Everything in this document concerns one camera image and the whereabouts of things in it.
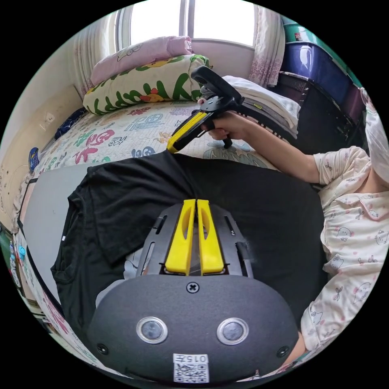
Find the pillow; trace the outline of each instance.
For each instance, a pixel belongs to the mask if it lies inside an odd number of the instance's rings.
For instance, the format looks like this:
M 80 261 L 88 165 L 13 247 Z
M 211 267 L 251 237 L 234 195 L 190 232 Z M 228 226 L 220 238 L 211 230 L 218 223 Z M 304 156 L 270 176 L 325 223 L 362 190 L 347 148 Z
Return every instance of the pillow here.
M 201 85 L 190 75 L 201 65 L 210 67 L 208 58 L 192 54 L 139 66 L 90 89 L 83 105 L 90 113 L 104 115 L 139 103 L 197 101 Z
M 161 36 L 132 45 L 99 61 L 90 80 L 96 86 L 121 72 L 167 58 L 193 54 L 189 36 Z

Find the pink floral curtain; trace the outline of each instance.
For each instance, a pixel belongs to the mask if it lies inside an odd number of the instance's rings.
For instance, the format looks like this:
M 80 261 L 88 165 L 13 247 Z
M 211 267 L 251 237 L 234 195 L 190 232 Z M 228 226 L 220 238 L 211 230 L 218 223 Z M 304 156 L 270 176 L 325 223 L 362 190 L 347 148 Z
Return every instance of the pink floral curtain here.
M 81 98 L 94 86 L 90 80 L 93 67 L 110 55 L 107 18 L 108 16 L 90 24 L 73 38 L 73 79 Z
M 267 88 L 277 85 L 285 51 L 281 15 L 258 6 L 254 59 L 249 80 Z

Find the black shirt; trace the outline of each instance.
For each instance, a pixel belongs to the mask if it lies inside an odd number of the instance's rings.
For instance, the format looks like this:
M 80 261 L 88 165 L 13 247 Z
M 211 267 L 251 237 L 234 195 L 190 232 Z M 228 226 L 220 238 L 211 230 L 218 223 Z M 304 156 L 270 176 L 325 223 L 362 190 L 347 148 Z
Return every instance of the black shirt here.
M 300 327 L 327 281 L 317 193 L 278 171 L 166 151 L 90 167 L 68 198 L 65 238 L 51 270 L 81 341 L 98 294 L 124 279 L 126 255 L 142 247 L 161 211 L 194 198 L 231 212 L 255 258 L 254 277 L 283 296 Z

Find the window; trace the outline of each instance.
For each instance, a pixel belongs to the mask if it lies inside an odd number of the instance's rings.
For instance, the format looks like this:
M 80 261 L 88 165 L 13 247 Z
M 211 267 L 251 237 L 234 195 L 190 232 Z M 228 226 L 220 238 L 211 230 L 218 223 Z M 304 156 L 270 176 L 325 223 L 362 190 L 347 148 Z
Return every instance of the window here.
M 145 0 L 120 10 L 118 49 L 169 35 L 252 47 L 256 7 L 243 0 Z
M 146 0 L 133 5 L 131 45 L 159 36 L 179 35 L 181 0 Z
M 196 0 L 194 7 L 193 38 L 253 45 L 253 3 L 242 0 Z

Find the face mask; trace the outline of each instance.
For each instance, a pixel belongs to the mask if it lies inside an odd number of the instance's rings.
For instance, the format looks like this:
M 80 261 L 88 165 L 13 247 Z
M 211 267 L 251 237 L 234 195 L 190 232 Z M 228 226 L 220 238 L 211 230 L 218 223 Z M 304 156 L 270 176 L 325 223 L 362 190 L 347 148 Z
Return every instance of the face mask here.
M 389 182 L 389 143 L 381 119 L 369 96 L 361 88 L 366 105 L 366 139 L 369 147 L 372 168 L 385 182 Z

